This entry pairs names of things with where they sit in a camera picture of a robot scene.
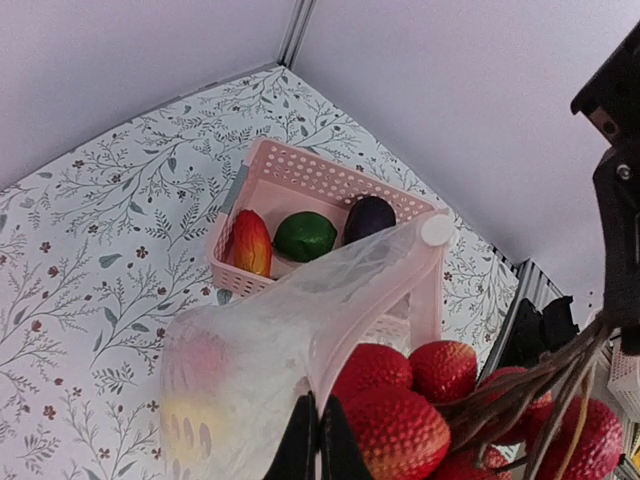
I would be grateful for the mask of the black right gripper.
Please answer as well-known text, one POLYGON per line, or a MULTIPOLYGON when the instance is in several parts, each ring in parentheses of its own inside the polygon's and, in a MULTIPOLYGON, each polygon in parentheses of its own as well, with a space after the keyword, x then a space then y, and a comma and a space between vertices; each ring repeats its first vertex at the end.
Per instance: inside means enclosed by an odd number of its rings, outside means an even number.
POLYGON ((594 170, 605 248, 603 312, 620 330, 622 352, 639 353, 639 27, 571 102, 610 147, 594 170))

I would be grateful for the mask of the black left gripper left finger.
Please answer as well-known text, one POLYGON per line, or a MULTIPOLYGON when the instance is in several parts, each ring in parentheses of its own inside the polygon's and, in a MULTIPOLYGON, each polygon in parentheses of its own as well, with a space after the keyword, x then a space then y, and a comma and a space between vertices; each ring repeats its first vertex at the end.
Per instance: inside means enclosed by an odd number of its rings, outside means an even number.
POLYGON ((267 471, 267 480, 314 480, 319 416, 311 391, 300 396, 267 471))

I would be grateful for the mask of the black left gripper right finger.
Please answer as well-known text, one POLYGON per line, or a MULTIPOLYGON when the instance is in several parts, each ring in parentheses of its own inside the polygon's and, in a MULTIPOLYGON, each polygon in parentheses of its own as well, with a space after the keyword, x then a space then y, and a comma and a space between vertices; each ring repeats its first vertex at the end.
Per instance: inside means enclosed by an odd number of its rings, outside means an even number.
POLYGON ((366 480, 370 472, 340 400, 330 397, 319 426, 322 480, 366 480))

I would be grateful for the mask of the clear zip top bag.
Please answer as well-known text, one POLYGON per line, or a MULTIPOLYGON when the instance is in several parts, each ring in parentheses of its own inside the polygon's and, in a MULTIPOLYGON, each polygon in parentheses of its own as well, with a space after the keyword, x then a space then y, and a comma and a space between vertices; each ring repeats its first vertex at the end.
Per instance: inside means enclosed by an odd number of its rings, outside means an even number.
MULTIPOLYGON (((437 227, 435 242, 445 248, 457 230, 452 215, 437 227)), ((261 479, 275 457, 295 403, 311 391, 321 419, 334 383, 363 339, 344 336, 325 343, 299 302, 284 299, 295 270, 262 292, 223 306, 191 309, 169 325, 160 370, 162 398, 179 394, 215 403, 229 419, 225 443, 209 458, 200 479, 261 479), (234 348, 229 376, 213 393, 175 392, 168 384, 171 345, 199 333, 218 335, 234 348)))

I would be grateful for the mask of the yellow toy fruit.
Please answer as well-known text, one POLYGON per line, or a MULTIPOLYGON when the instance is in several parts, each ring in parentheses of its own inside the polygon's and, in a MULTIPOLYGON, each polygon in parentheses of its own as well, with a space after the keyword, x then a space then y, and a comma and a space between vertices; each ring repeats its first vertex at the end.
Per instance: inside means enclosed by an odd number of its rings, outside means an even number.
POLYGON ((160 408, 162 445, 171 479, 200 479, 212 452, 225 443, 228 415, 202 398, 168 394, 160 408))

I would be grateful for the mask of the red toy fruit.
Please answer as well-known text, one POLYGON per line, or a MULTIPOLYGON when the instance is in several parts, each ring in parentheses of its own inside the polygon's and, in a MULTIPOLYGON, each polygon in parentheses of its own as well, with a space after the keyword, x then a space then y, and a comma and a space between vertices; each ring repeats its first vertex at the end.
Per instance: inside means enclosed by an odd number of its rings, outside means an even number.
POLYGON ((168 384, 175 392, 215 392, 229 376, 234 348, 218 335, 199 333, 171 345, 168 384))

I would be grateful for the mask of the orange red toy mango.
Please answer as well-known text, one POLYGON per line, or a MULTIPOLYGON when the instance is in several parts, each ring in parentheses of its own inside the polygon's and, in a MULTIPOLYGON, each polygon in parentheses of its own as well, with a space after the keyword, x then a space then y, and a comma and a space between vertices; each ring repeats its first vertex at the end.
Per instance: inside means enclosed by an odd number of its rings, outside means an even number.
POLYGON ((242 210, 232 229, 234 266, 254 275, 269 278, 272 244, 266 224, 252 210, 242 210))

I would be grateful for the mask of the green toy lime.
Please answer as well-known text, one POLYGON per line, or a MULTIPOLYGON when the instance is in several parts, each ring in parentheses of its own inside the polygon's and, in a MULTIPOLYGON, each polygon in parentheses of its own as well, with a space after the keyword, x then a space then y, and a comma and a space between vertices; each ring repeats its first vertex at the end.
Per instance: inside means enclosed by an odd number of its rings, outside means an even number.
POLYGON ((280 222, 273 247, 282 257, 307 263, 330 252, 336 238, 337 230, 329 219, 315 212, 303 211, 280 222))

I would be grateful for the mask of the purple toy eggplant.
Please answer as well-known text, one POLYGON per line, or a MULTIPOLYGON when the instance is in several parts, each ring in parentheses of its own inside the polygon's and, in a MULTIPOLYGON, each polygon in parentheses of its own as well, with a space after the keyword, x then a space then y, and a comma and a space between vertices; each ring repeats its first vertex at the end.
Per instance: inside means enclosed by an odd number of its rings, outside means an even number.
POLYGON ((391 205, 377 196, 358 200, 347 216, 342 243, 351 244, 381 230, 396 225, 396 215, 391 205))

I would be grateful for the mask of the pink perforated plastic basket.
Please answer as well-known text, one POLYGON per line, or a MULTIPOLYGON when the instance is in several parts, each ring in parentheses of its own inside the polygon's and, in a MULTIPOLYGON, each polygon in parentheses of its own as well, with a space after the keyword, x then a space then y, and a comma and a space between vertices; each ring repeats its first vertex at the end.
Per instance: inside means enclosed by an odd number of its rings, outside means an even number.
POLYGON ((250 149, 208 240, 218 288, 249 297, 295 270, 284 299, 325 343, 344 336, 406 342, 441 336, 448 216, 354 169, 271 140, 250 149))

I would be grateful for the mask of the floral patterned table mat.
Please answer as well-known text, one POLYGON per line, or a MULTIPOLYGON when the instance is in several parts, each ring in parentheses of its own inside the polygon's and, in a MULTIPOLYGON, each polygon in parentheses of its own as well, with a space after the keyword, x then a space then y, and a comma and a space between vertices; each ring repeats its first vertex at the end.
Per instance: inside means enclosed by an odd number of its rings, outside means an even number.
POLYGON ((1 194, 1 475, 167 479, 169 322, 234 295, 206 236, 254 140, 305 149, 440 206, 372 134, 275 67, 141 115, 1 194))

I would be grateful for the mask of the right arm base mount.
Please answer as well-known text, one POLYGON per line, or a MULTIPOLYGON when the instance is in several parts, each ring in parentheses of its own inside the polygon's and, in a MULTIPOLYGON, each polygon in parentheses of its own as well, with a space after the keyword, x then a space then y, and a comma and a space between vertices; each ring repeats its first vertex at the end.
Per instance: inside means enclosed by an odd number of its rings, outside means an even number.
POLYGON ((531 368, 543 354, 556 352, 573 340, 580 328, 573 321, 572 303, 572 296, 563 296, 538 310, 523 299, 498 366, 531 368))

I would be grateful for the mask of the aluminium frame post right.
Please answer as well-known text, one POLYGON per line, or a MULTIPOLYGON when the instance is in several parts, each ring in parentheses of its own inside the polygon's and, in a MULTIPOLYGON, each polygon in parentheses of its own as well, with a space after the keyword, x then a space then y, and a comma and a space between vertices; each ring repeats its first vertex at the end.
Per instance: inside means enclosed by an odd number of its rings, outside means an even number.
POLYGON ((317 0, 296 0, 276 63, 292 70, 311 22, 317 0))

